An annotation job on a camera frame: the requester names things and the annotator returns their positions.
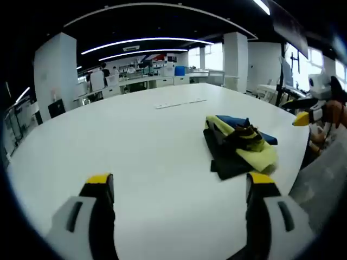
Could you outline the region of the person's right hand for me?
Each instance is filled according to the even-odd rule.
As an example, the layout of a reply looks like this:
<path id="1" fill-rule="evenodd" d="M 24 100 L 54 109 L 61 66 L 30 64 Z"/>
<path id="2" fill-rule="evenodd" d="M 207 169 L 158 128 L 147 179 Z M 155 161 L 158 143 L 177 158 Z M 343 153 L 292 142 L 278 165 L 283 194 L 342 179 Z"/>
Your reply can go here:
<path id="1" fill-rule="evenodd" d="M 335 124 L 338 128 L 339 125 L 347 126 L 346 106 L 336 100 L 330 100 L 326 103 L 326 120 L 329 123 Z"/>

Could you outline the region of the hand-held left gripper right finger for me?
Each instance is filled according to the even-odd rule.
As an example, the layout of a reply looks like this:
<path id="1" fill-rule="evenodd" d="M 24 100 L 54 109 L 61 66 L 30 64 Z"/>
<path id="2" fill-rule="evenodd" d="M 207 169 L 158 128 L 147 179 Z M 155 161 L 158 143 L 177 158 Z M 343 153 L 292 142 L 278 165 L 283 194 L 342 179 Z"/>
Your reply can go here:
<path id="1" fill-rule="evenodd" d="M 246 259 L 296 259 L 314 239 L 308 214 L 268 175 L 247 173 Z"/>

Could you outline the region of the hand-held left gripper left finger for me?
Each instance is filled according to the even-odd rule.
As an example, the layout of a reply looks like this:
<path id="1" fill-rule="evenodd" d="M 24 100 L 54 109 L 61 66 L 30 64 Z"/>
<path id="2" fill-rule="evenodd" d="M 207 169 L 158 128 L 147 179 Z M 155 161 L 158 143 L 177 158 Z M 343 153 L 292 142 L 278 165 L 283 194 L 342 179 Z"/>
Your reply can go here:
<path id="1" fill-rule="evenodd" d="M 46 236 L 62 259 L 118 259 L 113 174 L 94 175 L 55 212 Z"/>

